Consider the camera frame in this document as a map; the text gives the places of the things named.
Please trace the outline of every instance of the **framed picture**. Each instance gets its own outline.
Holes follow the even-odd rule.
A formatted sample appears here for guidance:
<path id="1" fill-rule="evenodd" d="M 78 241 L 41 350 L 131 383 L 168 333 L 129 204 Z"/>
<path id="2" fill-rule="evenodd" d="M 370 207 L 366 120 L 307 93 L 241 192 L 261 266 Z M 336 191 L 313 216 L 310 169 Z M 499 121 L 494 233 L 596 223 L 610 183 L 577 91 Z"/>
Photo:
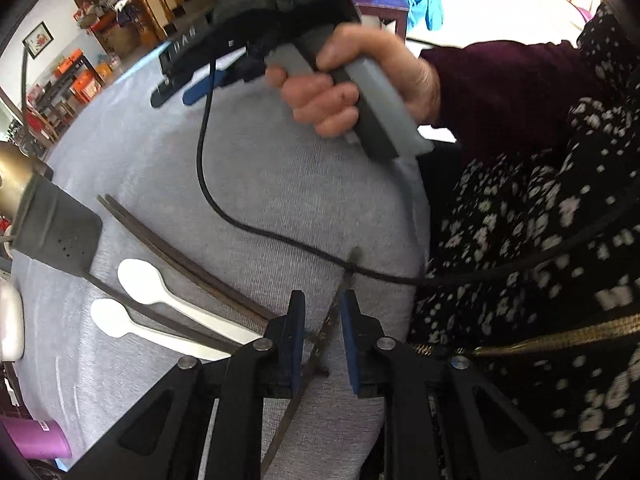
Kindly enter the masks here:
<path id="1" fill-rule="evenodd" d="M 29 49 L 31 59 L 36 59 L 52 41 L 53 36 L 49 32 L 47 25 L 45 25 L 44 22 L 40 22 L 40 24 L 22 40 L 22 44 Z"/>

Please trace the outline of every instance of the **gray tablecloth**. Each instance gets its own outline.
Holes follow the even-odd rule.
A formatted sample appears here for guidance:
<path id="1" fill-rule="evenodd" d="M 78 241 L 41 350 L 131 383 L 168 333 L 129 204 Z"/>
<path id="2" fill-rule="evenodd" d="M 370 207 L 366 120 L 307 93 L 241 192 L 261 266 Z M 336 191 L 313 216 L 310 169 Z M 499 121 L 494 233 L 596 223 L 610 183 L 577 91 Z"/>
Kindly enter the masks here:
<path id="1" fill-rule="evenodd" d="M 50 157 L 54 182 L 102 217 L 92 272 L 119 288 L 124 258 L 161 269 L 174 293 L 207 310 L 248 320 L 168 269 L 97 203 L 110 193 L 188 257 L 277 313 L 293 288 L 306 293 L 306 326 L 317 330 L 339 282 L 337 267 L 226 224 L 196 181 L 195 152 L 204 102 L 185 107 L 180 95 L 153 110 L 160 81 L 156 61 L 105 90 L 83 111 Z M 323 140 L 295 124 L 276 91 L 261 80 L 216 93 L 204 165 L 212 194 L 236 218 L 306 240 L 346 257 L 354 245 L 364 264 L 417 275 L 421 254 L 401 193 L 359 146 Z M 82 279 L 16 254 L 13 279 L 22 294 L 26 348 L 17 363 L 28 409 L 53 418 L 77 460 L 170 367 L 179 355 L 133 335 L 112 339 L 93 324 L 89 307 L 103 297 Z M 413 289 L 356 278 L 363 311 L 402 338 Z M 164 304 L 162 313 L 192 323 Z M 138 321 L 153 326 L 142 318 Z M 348 383 L 342 334 L 303 401 L 269 478 L 354 478 L 382 424 L 382 400 L 357 400 Z M 265 406 L 263 450 L 286 406 Z"/>

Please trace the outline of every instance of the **spoon handle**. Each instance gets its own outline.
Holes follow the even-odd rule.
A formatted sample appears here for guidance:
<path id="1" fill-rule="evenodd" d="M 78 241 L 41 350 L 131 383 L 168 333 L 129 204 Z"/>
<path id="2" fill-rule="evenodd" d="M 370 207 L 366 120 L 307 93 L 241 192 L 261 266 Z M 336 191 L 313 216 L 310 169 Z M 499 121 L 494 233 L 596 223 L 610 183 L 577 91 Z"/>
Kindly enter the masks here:
<path id="1" fill-rule="evenodd" d="M 229 357 L 229 354 L 226 352 L 214 350 L 213 348 L 201 345 L 200 343 L 172 334 L 166 334 L 159 330 L 154 330 L 153 328 L 148 328 L 136 323 L 132 323 L 130 330 L 131 333 L 140 336 L 147 341 L 164 346 L 169 350 L 174 350 L 183 355 L 192 355 L 198 359 L 206 359 L 207 361 L 219 361 L 220 359 Z"/>
<path id="2" fill-rule="evenodd" d="M 164 302 L 172 306 L 178 312 L 200 323 L 202 326 L 212 329 L 223 335 L 226 338 L 236 341 L 242 345 L 250 343 L 260 337 L 260 334 L 255 333 L 253 330 L 249 330 L 238 323 L 229 321 L 224 317 L 212 314 L 199 306 L 184 301 L 177 296 L 174 296 L 171 292 L 167 291 L 167 297 Z"/>

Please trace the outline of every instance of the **gold zipper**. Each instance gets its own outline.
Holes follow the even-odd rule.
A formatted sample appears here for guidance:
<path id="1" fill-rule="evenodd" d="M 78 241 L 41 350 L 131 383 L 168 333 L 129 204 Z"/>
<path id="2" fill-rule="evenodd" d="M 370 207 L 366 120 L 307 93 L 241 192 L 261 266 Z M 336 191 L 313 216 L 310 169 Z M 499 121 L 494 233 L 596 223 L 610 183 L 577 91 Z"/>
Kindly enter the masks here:
<path id="1" fill-rule="evenodd" d="M 532 352 L 548 352 L 587 345 L 598 341 L 607 341 L 640 332 L 640 314 L 613 319 L 596 325 L 576 328 L 567 332 L 542 335 L 525 339 L 519 343 L 507 346 L 479 346 L 475 349 L 456 350 L 456 354 L 471 357 L 498 357 L 507 355 L 527 354 Z M 430 355 L 433 346 L 428 344 L 414 344 L 412 347 L 418 354 Z"/>

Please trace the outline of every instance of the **black floral garment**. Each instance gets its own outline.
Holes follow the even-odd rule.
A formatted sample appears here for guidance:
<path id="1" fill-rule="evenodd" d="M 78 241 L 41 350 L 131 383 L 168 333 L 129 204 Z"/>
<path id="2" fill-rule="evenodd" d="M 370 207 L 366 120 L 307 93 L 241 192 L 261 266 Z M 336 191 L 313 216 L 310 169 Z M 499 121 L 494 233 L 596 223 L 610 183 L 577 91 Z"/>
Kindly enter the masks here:
<path id="1" fill-rule="evenodd" d="M 632 72 L 640 53 L 606 6 L 578 47 L 612 100 L 585 96 L 575 104 L 563 153 L 472 162 L 430 275 L 487 269 L 553 247 L 606 213 L 636 178 L 640 84 Z M 536 269 L 501 282 L 419 290 L 409 342 L 501 346 L 638 312 L 636 206 L 596 239 Z M 602 478 L 638 423 L 640 336 L 479 363 L 582 478 Z"/>

